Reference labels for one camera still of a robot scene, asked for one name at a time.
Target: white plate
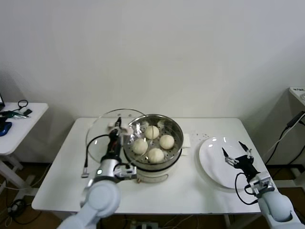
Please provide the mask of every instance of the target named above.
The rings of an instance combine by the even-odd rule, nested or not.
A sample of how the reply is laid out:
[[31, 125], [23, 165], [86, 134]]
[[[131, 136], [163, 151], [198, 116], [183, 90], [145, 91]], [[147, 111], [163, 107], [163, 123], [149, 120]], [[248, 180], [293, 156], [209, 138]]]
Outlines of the white plate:
[[[212, 137], [205, 140], [200, 147], [200, 163], [205, 172], [214, 181], [224, 187], [235, 188], [234, 182], [236, 175], [243, 171], [241, 169], [233, 168], [225, 162], [222, 148], [224, 148], [228, 155], [232, 158], [237, 158], [246, 154], [237, 140], [223, 136]], [[240, 175], [237, 180], [237, 188], [244, 188], [247, 184], [248, 183], [245, 176]]]

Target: steamed bun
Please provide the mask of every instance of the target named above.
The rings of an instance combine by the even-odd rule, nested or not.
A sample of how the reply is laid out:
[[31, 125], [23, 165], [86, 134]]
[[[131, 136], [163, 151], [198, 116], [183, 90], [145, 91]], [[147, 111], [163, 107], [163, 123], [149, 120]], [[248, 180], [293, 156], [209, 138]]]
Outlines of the steamed bun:
[[151, 163], [159, 163], [163, 161], [163, 159], [164, 159], [164, 153], [161, 149], [154, 148], [148, 152], [148, 160]]
[[159, 129], [154, 125], [150, 125], [146, 128], [144, 134], [148, 139], [155, 139], [159, 136]]
[[132, 145], [132, 150], [134, 151], [135, 154], [142, 155], [147, 151], [148, 144], [144, 139], [139, 138], [134, 141]]
[[163, 148], [163, 149], [171, 149], [174, 145], [174, 138], [170, 135], [163, 135], [161, 138], [160, 138], [160, 146]]

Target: white desk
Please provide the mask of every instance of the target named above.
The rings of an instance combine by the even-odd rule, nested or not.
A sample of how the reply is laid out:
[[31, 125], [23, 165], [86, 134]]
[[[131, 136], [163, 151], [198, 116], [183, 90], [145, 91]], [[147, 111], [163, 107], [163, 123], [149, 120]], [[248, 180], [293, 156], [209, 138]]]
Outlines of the white desk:
[[[23, 169], [23, 167], [12, 153], [48, 109], [48, 105], [42, 103], [29, 103], [27, 107], [33, 111], [29, 115], [30, 118], [8, 119], [7, 122], [12, 122], [12, 127], [5, 136], [0, 137], [0, 156], [14, 165], [14, 168], [10, 169], [0, 160], [0, 174], [6, 177], [6, 179], [17, 188], [28, 188], [20, 191], [16, 198], [23, 198], [24, 195], [33, 196], [36, 194], [37, 189], [30, 188], [29, 186], [34, 179], [34, 176], [29, 176], [26, 181], [23, 181], [15, 173], [17, 169]], [[3, 111], [15, 109], [18, 109], [17, 103], [6, 103]], [[4, 184], [1, 185], [0, 192], [2, 192], [3, 189]]]
[[[81, 179], [85, 160], [85, 136], [94, 118], [77, 119], [46, 175], [32, 207], [43, 211], [77, 212], [81, 193], [87, 179]], [[257, 204], [243, 204], [232, 189], [211, 180], [200, 167], [197, 154], [202, 135], [225, 135], [236, 138], [252, 148], [259, 171], [266, 171], [255, 146], [243, 124], [236, 118], [175, 118], [185, 134], [190, 134], [191, 148], [188, 156], [178, 160], [175, 173], [158, 184], [137, 184], [135, 181], [119, 183], [122, 199], [116, 213], [121, 214], [227, 214], [258, 213]], [[105, 119], [99, 134], [106, 133]], [[98, 163], [89, 158], [89, 171]], [[242, 198], [251, 202], [252, 196], [241, 192]]]

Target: black cable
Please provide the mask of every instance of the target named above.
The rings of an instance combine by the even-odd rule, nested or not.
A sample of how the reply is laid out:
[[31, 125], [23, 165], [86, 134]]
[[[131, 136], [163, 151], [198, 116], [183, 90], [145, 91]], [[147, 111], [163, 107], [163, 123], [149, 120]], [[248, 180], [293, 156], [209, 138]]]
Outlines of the black cable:
[[18, 101], [19, 109], [22, 109], [22, 108], [26, 107], [28, 104], [29, 104], [29, 101], [27, 101], [26, 99], [21, 99], [21, 100]]
[[19, 108], [18, 108], [18, 109], [15, 109], [15, 110], [12, 110], [12, 112], [14, 112], [14, 111], [19, 111], [19, 110], [21, 110], [22, 108], [28, 106], [28, 104], [29, 104], [29, 101], [27, 101], [26, 99], [21, 99], [21, 100], [18, 101], [18, 107], [19, 107]]
[[100, 137], [106, 137], [106, 136], [109, 136], [109, 135], [99, 135], [93, 139], [91, 139], [91, 141], [87, 144], [86, 146], [86, 159], [85, 159], [85, 165], [84, 167], [87, 168], [88, 167], [88, 152], [89, 152], [89, 146], [91, 145], [92, 142], [94, 142], [96, 139], [100, 138]]
[[[289, 129], [289, 127], [286, 126], [285, 129], [282, 131], [282, 133], [281, 133], [281, 135], [280, 135], [280, 137], [279, 137], [278, 140], [280, 140], [280, 139], [282, 138], [283, 134], [284, 134], [285, 131], [288, 130], [288, 129]], [[273, 155], [275, 154], [276, 148], [277, 148], [277, 146], [278, 146], [279, 143], [280, 143], [280, 142], [276, 143], [275, 148], [274, 148], [274, 150], [273, 150], [271, 156], [269, 157], [269, 159], [268, 159], [267, 162], [265, 163], [265, 165], [267, 165], [267, 163], [270, 161], [270, 159], [271, 159], [271, 158], [273, 157]]]
[[245, 186], [245, 187], [244, 187], [244, 191], [245, 191], [248, 195], [254, 196], [255, 194], [254, 194], [254, 193], [251, 193], [251, 192], [248, 192], [248, 191], [247, 191], [247, 188], [250, 188], [250, 185]]
[[276, 176], [276, 174], [278, 174], [282, 169], [283, 169], [283, 168], [280, 168], [279, 170], [277, 170], [277, 171], [273, 174], [272, 179], [273, 179], [273, 178]]
[[[295, 160], [297, 160], [301, 156], [301, 154], [303, 153], [304, 149], [305, 149], [305, 145], [301, 149], [300, 153], [291, 162], [289, 162], [288, 165], [292, 164]], [[279, 170], [277, 170], [276, 173], [273, 174], [272, 178], [274, 178], [276, 176], [276, 174], [278, 174], [282, 169], [283, 168], [280, 168]]]
[[125, 228], [127, 227], [127, 224], [128, 224], [128, 221], [127, 221], [127, 216], [126, 216], [126, 215], [124, 215], [124, 217], [125, 217], [125, 224], [124, 224], [124, 227], [123, 227], [122, 229], [125, 229]]
[[29, 222], [26, 222], [26, 223], [18, 222], [18, 221], [16, 220], [16, 218], [13, 218], [13, 217], [12, 217], [12, 219], [13, 219], [14, 222], [16, 222], [16, 223], [18, 223], [18, 224], [20, 224], [20, 225], [28, 225], [28, 224], [34, 222], [36, 219], [38, 219], [38, 217], [39, 217], [41, 214], [42, 214], [42, 211], [41, 211], [34, 219], [32, 219], [32, 220], [30, 220]]
[[[5, 185], [8, 186], [8, 182], [6, 179], [5, 179]], [[10, 208], [10, 211], [8, 210], [9, 217], [11, 217], [13, 221], [15, 221], [17, 224], [20, 224], [20, 225], [28, 225], [28, 224], [32, 223], [33, 221], [35, 221], [42, 214], [42, 211], [41, 211], [34, 219], [30, 220], [29, 222], [23, 223], [23, 222], [17, 221], [16, 217], [20, 216], [25, 211], [25, 208], [28, 206], [28, 204], [23, 199], [17, 199], [9, 205], [7, 188], [6, 188], [5, 204], [6, 204], [7, 208]]]
[[300, 155], [303, 153], [304, 149], [305, 149], [305, 145], [301, 149], [300, 153], [291, 162], [289, 162], [289, 165], [292, 164], [295, 160], [297, 160], [300, 157]]
[[301, 221], [301, 223], [305, 223], [305, 217], [304, 217], [304, 215], [298, 210], [298, 209], [296, 209], [295, 208], [295, 213], [297, 214], [297, 216], [299, 217], [299, 219], [300, 219], [300, 216], [302, 217], [302, 219], [300, 219], [300, 221]]
[[246, 205], [253, 205], [253, 204], [256, 204], [256, 203], [258, 202], [257, 199], [256, 199], [255, 201], [253, 201], [252, 203], [247, 203], [247, 202], [244, 202], [244, 200], [239, 196], [238, 191], [237, 191], [237, 178], [238, 178], [238, 176], [241, 175], [241, 174], [244, 174], [244, 173], [239, 173], [239, 174], [236, 175], [236, 178], [235, 178], [235, 192], [236, 192], [238, 198], [240, 199], [240, 201], [243, 202], [244, 204], [246, 204]]

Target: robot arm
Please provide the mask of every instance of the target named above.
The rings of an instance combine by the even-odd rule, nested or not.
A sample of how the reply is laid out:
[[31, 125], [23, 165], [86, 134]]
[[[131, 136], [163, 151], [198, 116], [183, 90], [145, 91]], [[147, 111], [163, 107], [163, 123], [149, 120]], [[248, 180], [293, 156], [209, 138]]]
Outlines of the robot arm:
[[268, 172], [258, 172], [253, 166], [254, 158], [251, 150], [239, 142], [247, 155], [231, 158], [223, 148], [226, 163], [234, 168], [241, 169], [249, 183], [263, 216], [272, 229], [305, 229], [297, 217], [290, 199], [275, 191]]
[[101, 165], [84, 189], [80, 212], [65, 219], [58, 229], [95, 229], [101, 218], [112, 215], [119, 207], [121, 194], [116, 183], [137, 178], [137, 168], [122, 163], [120, 158], [121, 135], [119, 118], [109, 134], [110, 142]]

